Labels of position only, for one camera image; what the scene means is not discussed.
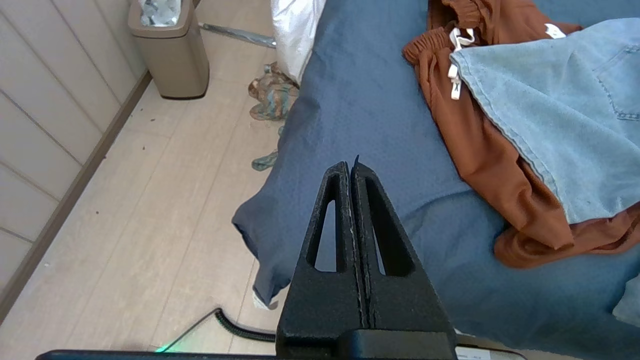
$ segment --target bed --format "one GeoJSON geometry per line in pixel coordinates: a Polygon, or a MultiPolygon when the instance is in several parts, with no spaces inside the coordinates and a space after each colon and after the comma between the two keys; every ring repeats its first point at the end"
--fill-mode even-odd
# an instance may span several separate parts
{"type": "MultiPolygon", "coordinates": [[[[640,16],[639,1],[535,2],[551,19],[583,26],[640,16]]],[[[288,285],[324,171],[359,155],[380,177],[457,329],[512,348],[640,358],[640,328],[611,314],[640,272],[640,247],[530,270],[494,258],[504,220],[458,177],[401,54],[426,18],[427,0],[327,0],[278,161],[233,219],[260,262],[256,295],[268,304],[288,285]]],[[[335,267],[332,235],[323,231],[321,270],[335,267]]]]}

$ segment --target black device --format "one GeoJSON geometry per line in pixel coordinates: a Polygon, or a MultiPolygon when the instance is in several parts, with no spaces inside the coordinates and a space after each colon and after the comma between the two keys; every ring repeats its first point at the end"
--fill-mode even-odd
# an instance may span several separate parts
{"type": "Polygon", "coordinates": [[[278,323],[275,357],[54,350],[36,360],[457,360],[456,343],[378,176],[356,159],[350,174],[346,162],[324,173],[278,323]],[[331,201],[336,271],[320,272],[314,265],[331,201]]]}

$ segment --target light wood floor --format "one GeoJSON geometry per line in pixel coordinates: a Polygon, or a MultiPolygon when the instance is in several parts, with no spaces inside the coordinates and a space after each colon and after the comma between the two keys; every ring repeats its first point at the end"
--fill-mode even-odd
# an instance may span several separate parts
{"type": "MultiPolygon", "coordinates": [[[[268,0],[202,0],[196,14],[273,32],[268,0]]],[[[280,124],[253,120],[247,95],[275,54],[203,38],[211,63],[206,97],[167,101],[149,86],[0,327],[0,360],[33,360],[55,348],[155,350],[216,306],[240,323],[275,329],[285,294],[275,311],[253,306],[258,262],[230,222],[268,174],[251,160],[278,140],[280,124]]],[[[174,350],[275,352],[213,319],[174,350]]]]}

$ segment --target white paneled wall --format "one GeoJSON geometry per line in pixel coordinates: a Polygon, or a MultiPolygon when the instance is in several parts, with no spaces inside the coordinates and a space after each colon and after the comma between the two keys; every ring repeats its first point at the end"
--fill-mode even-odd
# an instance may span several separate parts
{"type": "Polygon", "coordinates": [[[0,291],[145,71],[128,11],[0,1],[0,291]]]}

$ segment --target trash can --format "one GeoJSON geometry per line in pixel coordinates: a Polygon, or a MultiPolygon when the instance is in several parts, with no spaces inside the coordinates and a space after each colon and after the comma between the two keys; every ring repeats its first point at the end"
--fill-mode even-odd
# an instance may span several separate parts
{"type": "Polygon", "coordinates": [[[209,60],[192,0],[182,0],[175,26],[145,26],[138,0],[131,2],[129,29],[156,82],[168,99],[203,97],[209,85],[209,60]]]}

